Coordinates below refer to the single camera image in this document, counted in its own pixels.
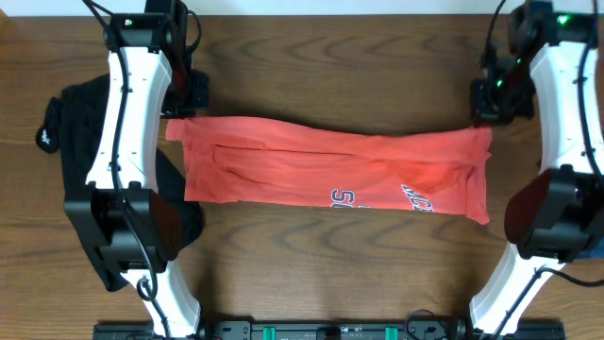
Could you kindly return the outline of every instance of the folded shirt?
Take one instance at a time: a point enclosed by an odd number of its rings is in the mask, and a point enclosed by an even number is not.
[[[264,118],[171,120],[184,148],[186,200],[464,214],[486,211],[486,127],[364,136]]]

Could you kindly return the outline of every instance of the black garment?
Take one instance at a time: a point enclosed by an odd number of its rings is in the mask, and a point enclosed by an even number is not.
[[[109,75],[100,76],[61,92],[61,99],[50,99],[44,124],[36,134],[36,144],[47,153],[60,148],[65,193],[85,187],[101,142],[105,110],[109,98]],[[182,247],[195,241],[204,227],[204,216],[196,202],[184,202],[185,179],[158,149],[156,154],[158,194],[180,214]],[[114,276],[88,254],[92,266],[108,291],[114,292],[127,282]]]

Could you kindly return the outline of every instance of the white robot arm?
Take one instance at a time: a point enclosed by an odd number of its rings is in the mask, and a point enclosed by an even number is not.
[[[137,289],[154,334],[174,338],[195,337],[201,319],[176,261],[180,216],[156,181],[159,119],[181,118],[207,102],[207,79],[191,68],[196,46],[185,45],[187,14],[180,1],[151,0],[144,13],[111,14],[110,24],[102,23],[110,69],[103,134],[87,191],[65,199],[87,252]]]
[[[532,103],[528,101],[537,94],[543,136],[540,177],[510,202],[505,253],[486,286],[470,302],[473,327],[488,334],[516,332],[520,316],[552,275],[544,273],[524,292],[535,272],[561,270],[601,237],[597,224],[601,223],[598,196],[602,192],[595,188],[599,175],[594,174],[588,158],[592,152],[595,162],[604,165],[592,13],[591,8],[576,2],[527,1],[510,17],[510,45],[516,56],[512,66],[490,56],[491,61],[486,62],[491,64],[484,66],[493,68],[493,79],[473,85],[473,95],[483,95],[474,101],[479,124],[509,123],[515,115],[530,118]],[[582,80],[578,80],[580,67],[584,68]],[[581,125],[578,86],[583,88],[587,134]],[[589,138],[591,151],[586,150],[585,138]],[[584,180],[590,183],[580,184]],[[512,311],[516,301],[518,306]],[[499,329],[504,320],[505,326]]]

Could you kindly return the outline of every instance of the table surface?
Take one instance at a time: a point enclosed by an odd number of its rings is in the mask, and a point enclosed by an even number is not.
[[[203,17],[195,68],[210,75],[200,114],[270,117],[405,135],[470,125],[487,16]],[[190,25],[190,36],[194,26]],[[505,29],[495,32],[505,46]],[[48,100],[108,71],[92,18],[11,19],[0,44],[0,337],[86,339],[98,322],[148,320],[134,290],[105,291],[62,208],[59,154],[33,137]],[[598,84],[602,85],[600,75]],[[180,144],[159,147],[182,170]],[[202,204],[207,226],[179,261],[212,318],[399,319],[464,313],[506,243],[508,200],[536,175],[539,121],[494,130],[489,226],[461,216]],[[585,280],[604,262],[569,265]],[[597,339],[604,290],[552,279],[525,316]]]

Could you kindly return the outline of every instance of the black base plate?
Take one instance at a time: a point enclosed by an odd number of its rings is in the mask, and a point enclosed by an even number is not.
[[[436,320],[413,320],[409,330],[420,340],[479,339],[480,334],[466,333],[460,319],[455,327]],[[403,322],[359,324],[249,323],[246,321],[218,322],[210,325],[211,334],[191,336],[195,340],[412,340]],[[94,327],[93,340],[152,340],[152,325],[102,325]],[[560,322],[521,321],[513,336],[498,340],[565,340]]]

